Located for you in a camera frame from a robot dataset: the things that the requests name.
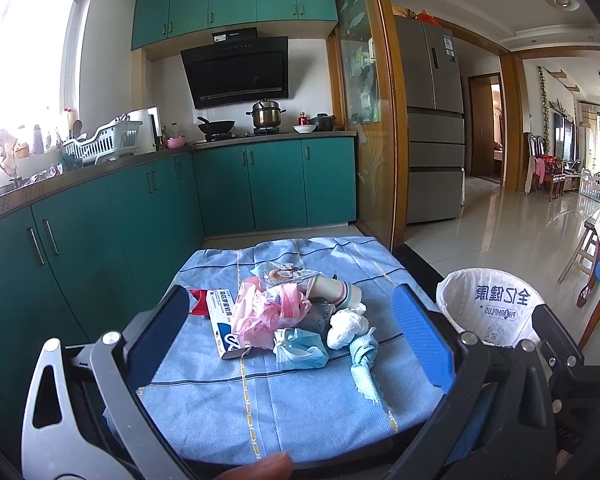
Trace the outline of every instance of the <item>white trash bag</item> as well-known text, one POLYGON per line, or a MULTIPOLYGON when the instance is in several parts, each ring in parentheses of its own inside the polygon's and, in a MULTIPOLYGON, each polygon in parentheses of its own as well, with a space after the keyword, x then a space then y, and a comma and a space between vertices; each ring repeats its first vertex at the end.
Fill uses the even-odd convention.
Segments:
POLYGON ((513 274, 496 269, 462 269, 436 289, 436 304, 458 332, 474 332, 483 342, 515 346, 538 343, 531 314, 543 304, 540 294, 513 274))

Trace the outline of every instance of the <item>doorway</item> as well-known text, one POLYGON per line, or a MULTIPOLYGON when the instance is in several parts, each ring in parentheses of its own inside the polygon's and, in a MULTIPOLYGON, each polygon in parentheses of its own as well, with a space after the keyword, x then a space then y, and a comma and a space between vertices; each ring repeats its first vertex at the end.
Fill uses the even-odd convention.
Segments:
POLYGON ((499 73, 468 78, 471 101, 471 174, 502 185, 505 155, 504 99, 499 73))

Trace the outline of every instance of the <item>pink plastic bag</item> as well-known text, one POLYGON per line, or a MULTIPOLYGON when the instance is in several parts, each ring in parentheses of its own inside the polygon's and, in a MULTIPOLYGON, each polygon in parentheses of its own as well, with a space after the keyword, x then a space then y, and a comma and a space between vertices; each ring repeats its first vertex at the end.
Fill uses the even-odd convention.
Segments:
POLYGON ((247 278, 238 291, 231 329, 242 346, 273 350, 273 333, 279 328, 295 327, 310 308, 297 283, 265 290, 260 278, 247 278))

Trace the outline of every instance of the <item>white bowl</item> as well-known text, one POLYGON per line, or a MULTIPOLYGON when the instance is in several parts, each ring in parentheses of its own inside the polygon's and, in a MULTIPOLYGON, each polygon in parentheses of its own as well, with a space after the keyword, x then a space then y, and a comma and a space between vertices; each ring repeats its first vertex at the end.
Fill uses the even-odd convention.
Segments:
POLYGON ((317 124, 302 124, 301 126, 294 126, 294 130, 299 134, 308 134, 314 131, 317 127, 317 124))

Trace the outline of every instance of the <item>black frying pan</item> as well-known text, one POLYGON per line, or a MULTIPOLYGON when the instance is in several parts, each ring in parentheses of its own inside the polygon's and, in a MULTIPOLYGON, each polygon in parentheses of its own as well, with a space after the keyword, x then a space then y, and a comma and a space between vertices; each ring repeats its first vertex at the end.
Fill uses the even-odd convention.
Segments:
POLYGON ((226 134, 234 127, 235 121, 207 121, 204 117, 198 117, 202 124, 198 127, 205 135, 220 135, 226 134))

